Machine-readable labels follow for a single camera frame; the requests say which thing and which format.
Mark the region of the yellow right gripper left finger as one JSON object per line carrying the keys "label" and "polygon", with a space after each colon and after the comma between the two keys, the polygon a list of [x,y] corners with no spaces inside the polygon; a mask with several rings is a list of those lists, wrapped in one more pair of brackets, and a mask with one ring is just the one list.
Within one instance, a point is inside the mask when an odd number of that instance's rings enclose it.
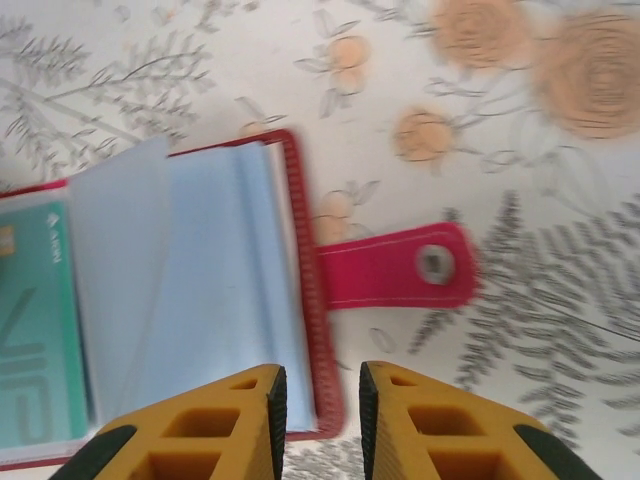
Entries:
{"label": "yellow right gripper left finger", "polygon": [[48,480],[281,480],[284,367],[264,364],[123,415]]}

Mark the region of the green credit card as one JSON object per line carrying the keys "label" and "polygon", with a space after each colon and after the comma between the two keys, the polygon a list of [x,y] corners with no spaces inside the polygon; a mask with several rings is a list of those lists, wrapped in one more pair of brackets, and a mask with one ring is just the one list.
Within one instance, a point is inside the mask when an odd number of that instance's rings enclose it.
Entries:
{"label": "green credit card", "polygon": [[83,437],[89,413],[62,201],[0,209],[0,448]]}

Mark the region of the red card holder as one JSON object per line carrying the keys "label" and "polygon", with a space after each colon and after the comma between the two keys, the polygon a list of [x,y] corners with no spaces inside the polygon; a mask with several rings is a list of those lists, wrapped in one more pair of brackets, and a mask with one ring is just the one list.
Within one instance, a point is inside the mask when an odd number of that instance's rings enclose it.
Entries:
{"label": "red card holder", "polygon": [[475,286],[451,223],[318,246],[287,129],[177,154],[147,140],[0,194],[0,209],[47,201],[67,209],[88,431],[0,448],[0,472],[62,464],[107,422],[260,364],[286,369],[291,439],[334,437],[345,409],[328,312],[453,308]]}

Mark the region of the floral table mat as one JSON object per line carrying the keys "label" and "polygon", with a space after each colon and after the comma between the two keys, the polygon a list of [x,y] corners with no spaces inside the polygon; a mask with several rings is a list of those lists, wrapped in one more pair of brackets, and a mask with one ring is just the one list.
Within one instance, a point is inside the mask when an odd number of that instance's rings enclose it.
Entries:
{"label": "floral table mat", "polygon": [[364,480],[368,358],[640,480],[640,0],[0,0],[0,192],[283,127],[319,244],[456,221],[482,267],[458,310],[332,314],[348,420],[285,480]]}

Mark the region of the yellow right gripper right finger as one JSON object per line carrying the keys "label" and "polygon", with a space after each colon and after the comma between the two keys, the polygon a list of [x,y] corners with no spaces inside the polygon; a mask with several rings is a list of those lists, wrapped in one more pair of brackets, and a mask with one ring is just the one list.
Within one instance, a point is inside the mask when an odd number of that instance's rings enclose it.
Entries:
{"label": "yellow right gripper right finger", "polygon": [[365,480],[602,480],[534,418],[415,371],[362,363]]}

